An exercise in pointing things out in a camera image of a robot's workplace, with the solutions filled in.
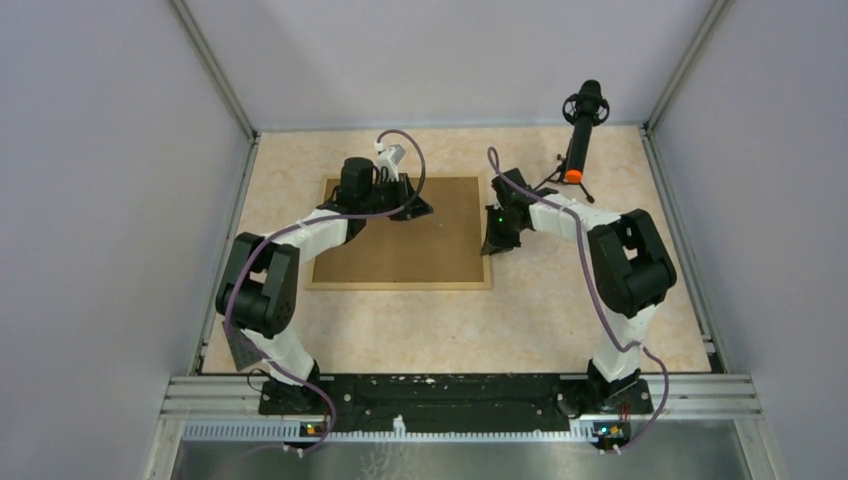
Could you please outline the wooden picture frame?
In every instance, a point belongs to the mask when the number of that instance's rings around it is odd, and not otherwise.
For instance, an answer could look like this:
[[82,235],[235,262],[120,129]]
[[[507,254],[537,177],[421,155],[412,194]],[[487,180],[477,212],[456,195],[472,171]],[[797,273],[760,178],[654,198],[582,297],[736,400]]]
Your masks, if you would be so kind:
[[316,291],[485,291],[491,260],[480,254],[487,194],[479,175],[436,175],[423,199],[432,214],[372,219],[350,242],[319,254],[306,288]]

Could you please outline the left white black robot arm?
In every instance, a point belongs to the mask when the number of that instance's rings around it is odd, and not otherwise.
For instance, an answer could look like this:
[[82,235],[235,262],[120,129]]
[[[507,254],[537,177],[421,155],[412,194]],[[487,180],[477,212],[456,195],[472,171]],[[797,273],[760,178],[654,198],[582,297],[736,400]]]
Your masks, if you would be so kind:
[[304,218],[272,233],[242,232],[232,244],[215,309],[225,331],[240,332],[269,367],[271,382],[297,413],[319,404],[320,369],[290,323],[295,313],[300,267],[351,242],[368,220],[407,221],[432,213],[421,197],[426,178],[390,176],[386,166],[363,157],[344,161],[340,182]]

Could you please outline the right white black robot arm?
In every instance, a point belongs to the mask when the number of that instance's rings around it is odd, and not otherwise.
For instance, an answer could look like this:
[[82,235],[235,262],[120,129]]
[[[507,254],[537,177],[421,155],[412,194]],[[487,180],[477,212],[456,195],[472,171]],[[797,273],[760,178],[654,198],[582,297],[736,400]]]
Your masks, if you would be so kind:
[[587,367],[586,397],[600,412],[612,412],[635,387],[650,320],[677,274],[651,215],[642,209],[614,213],[559,192],[530,190],[518,169],[491,181],[496,202],[486,208],[484,255],[520,247],[524,231],[574,243],[590,300],[605,338]]

